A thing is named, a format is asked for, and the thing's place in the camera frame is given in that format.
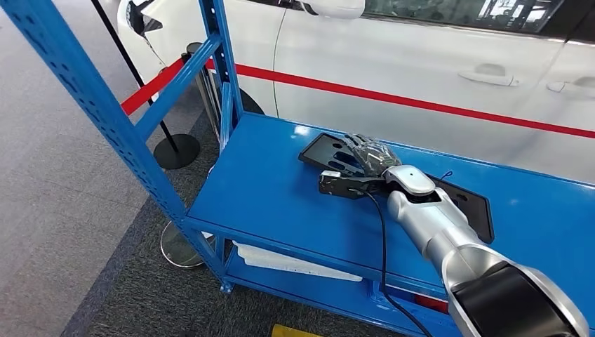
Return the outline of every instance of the lower shelf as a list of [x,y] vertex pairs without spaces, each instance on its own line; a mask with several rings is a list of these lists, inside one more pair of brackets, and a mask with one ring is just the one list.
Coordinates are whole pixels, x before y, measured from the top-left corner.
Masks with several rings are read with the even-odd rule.
[[[228,280],[259,291],[360,319],[407,336],[423,336],[401,312],[370,299],[370,282],[351,282],[246,265],[236,249],[227,263]],[[460,336],[445,314],[395,298],[436,337]]]

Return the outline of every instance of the blue tabletop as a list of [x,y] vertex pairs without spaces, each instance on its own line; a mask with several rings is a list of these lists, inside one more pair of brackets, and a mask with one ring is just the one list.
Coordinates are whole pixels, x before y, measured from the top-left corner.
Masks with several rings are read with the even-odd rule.
[[[328,131],[245,114],[197,197],[200,207],[189,216],[380,269],[381,227],[371,201],[320,194],[321,170],[298,161],[320,132]],[[489,198],[495,233],[490,246],[544,272],[595,324],[595,187],[390,145],[403,163],[433,176],[452,171],[448,181]],[[388,271],[441,286],[399,224],[388,220],[387,226]]]

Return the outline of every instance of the black cable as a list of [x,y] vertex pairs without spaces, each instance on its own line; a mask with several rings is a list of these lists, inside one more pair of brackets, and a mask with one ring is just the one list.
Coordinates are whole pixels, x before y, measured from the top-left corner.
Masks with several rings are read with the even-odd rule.
[[[134,63],[132,62],[132,59],[130,59],[130,56],[129,56],[128,52],[126,51],[126,48],[122,44],[120,37],[118,37],[118,32],[116,32],[116,29],[114,28],[112,23],[109,21],[109,18],[107,17],[107,14],[105,13],[105,11],[103,10],[103,7],[99,3],[99,0],[91,0],[91,3],[93,4],[93,7],[95,7],[95,10],[97,11],[97,14],[99,15],[99,18],[101,19],[101,22],[103,22],[105,29],[107,29],[107,32],[111,36],[112,41],[114,41],[114,43],[116,44],[116,47],[118,48],[118,51],[122,55],[122,58],[124,58],[124,62],[126,62],[126,65],[128,66],[129,70],[131,71],[132,76],[136,80],[136,83],[138,83],[138,86],[140,88],[142,88],[143,86],[145,86],[145,83],[142,80],[142,78],[140,77],[140,74],[139,74],[138,70],[136,69]],[[153,99],[149,98],[149,100],[147,102],[149,103],[149,105],[152,105]],[[160,125],[163,133],[166,135],[166,138],[168,139],[173,151],[179,152],[178,146],[173,141],[171,133],[169,133],[169,129],[167,128],[166,124],[163,121],[160,121],[159,125]]]
[[380,222],[382,223],[382,278],[380,280],[380,287],[382,293],[385,295],[385,298],[400,312],[402,312],[410,321],[412,321],[418,328],[420,328],[421,332],[426,335],[427,337],[432,337],[432,334],[426,329],[426,327],[422,324],[422,322],[418,321],[412,314],[407,311],[407,309],[403,308],[402,305],[398,304],[395,300],[393,300],[389,294],[387,293],[387,225],[385,223],[385,217],[382,215],[382,210],[380,209],[380,205],[376,198],[371,195],[368,191],[357,190],[359,192],[364,193],[367,195],[376,206],[378,210],[378,215],[380,216]]

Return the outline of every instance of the stanchion post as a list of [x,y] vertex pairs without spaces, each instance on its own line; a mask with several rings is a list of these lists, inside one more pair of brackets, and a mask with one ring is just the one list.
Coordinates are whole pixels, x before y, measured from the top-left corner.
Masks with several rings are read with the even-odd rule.
[[[95,10],[101,18],[103,25],[109,32],[112,40],[116,44],[116,47],[122,55],[122,58],[124,58],[124,62],[126,62],[126,65],[131,71],[138,86],[143,87],[145,83],[142,80],[142,77],[132,62],[132,59],[130,59],[126,48],[124,48],[122,41],[118,37],[118,33],[114,29],[112,23],[109,21],[109,18],[99,3],[99,0],[91,0],[91,3],[93,4],[93,7],[95,7]],[[153,104],[152,99],[149,99],[147,102],[149,105]],[[159,125],[166,136],[166,139],[157,144],[155,150],[153,151],[153,156],[157,160],[159,166],[161,166],[163,169],[181,169],[182,167],[192,163],[200,153],[200,143],[198,140],[191,135],[184,133],[172,136],[163,121],[161,121]]]

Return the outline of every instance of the black plastic plate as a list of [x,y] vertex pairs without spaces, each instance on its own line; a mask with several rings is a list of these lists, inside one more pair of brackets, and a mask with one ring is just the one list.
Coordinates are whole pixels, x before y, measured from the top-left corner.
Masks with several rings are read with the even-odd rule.
[[[299,160],[321,170],[339,171],[346,176],[363,177],[363,169],[347,148],[345,142],[327,133],[321,133],[300,152]],[[467,216],[469,225],[477,232],[479,239],[487,244],[494,241],[494,229],[490,214],[490,202],[477,193],[465,190],[460,186],[440,181],[428,175],[453,200],[455,205]]]

